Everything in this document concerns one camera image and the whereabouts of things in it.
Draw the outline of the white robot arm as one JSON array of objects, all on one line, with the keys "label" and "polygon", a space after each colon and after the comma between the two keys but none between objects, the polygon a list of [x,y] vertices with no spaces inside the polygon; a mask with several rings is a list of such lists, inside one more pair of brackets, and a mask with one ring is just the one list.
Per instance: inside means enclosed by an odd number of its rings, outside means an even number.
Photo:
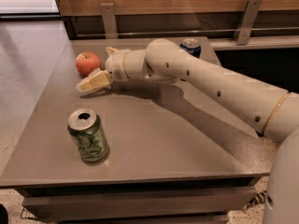
[{"label": "white robot arm", "polygon": [[269,176],[263,224],[299,222],[299,94],[196,58],[167,39],[145,49],[106,48],[108,58],[80,81],[87,92],[114,81],[183,79],[265,137],[279,143]]}]

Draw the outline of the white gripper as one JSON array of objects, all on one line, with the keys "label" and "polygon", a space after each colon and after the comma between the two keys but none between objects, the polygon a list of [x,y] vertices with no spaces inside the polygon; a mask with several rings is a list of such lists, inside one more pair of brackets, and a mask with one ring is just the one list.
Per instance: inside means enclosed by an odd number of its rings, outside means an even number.
[{"label": "white gripper", "polygon": [[106,70],[97,68],[92,71],[76,85],[77,91],[88,92],[103,88],[109,89],[113,81],[129,80],[124,68],[125,56],[129,49],[106,47],[106,52],[108,55],[105,63]]}]

